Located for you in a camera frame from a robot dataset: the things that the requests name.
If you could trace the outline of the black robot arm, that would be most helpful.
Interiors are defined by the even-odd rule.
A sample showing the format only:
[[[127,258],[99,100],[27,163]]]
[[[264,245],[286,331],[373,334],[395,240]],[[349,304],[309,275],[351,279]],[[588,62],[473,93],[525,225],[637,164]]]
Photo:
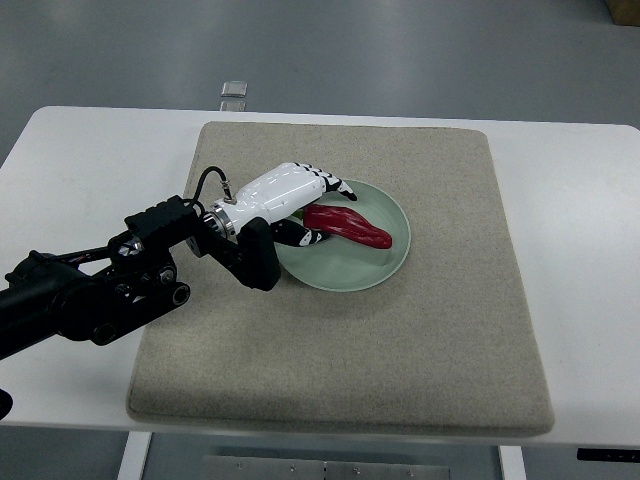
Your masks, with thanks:
[[[188,241],[242,285],[271,290],[281,276],[269,224],[257,217],[224,238],[201,204],[173,196],[126,218],[104,247],[64,255],[35,250],[6,274],[1,293],[1,356],[54,335],[107,345],[184,305],[171,248]]]

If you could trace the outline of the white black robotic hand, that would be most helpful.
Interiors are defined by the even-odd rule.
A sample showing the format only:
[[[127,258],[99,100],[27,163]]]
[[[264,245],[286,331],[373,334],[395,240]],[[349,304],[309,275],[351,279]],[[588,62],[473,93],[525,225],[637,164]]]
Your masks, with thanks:
[[[307,247],[330,235],[289,218],[328,192],[337,192],[351,201],[357,199],[344,180],[329,172],[304,163],[282,163],[240,188],[233,198],[217,200],[205,217],[226,239],[238,239],[250,220],[261,218],[271,227],[275,242]]]

